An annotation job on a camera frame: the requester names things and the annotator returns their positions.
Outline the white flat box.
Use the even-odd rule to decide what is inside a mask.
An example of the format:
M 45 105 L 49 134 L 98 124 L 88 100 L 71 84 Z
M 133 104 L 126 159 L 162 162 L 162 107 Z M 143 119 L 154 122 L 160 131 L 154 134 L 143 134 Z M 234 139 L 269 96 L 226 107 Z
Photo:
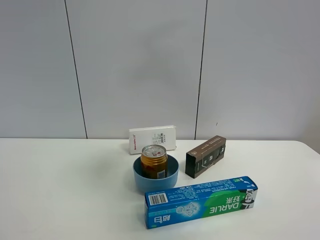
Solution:
M 129 129 L 129 153 L 140 154 L 148 145 L 161 145 L 167 151 L 176 149 L 176 127 L 174 125 Z

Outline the brown black carton box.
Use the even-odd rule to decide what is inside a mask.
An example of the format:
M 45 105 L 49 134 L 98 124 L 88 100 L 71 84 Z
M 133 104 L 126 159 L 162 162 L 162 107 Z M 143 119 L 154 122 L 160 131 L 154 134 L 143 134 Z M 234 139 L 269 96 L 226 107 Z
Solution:
M 226 138 L 216 135 L 186 153 L 185 173 L 195 179 L 224 158 Z

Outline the amber drink can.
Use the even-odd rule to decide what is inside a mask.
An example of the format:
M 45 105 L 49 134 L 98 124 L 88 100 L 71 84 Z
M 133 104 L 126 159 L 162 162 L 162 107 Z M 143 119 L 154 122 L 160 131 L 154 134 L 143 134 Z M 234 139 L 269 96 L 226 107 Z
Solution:
M 167 150 L 158 144 L 145 146 L 141 152 L 140 165 L 143 177 L 164 179 L 168 174 Z

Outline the blue green toothpaste box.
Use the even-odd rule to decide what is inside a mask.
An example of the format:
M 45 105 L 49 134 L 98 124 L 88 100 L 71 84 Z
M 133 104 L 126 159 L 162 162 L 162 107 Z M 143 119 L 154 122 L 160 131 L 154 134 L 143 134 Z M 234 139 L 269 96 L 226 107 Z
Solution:
M 248 176 L 170 188 L 144 194 L 147 229 L 254 207 L 258 186 Z

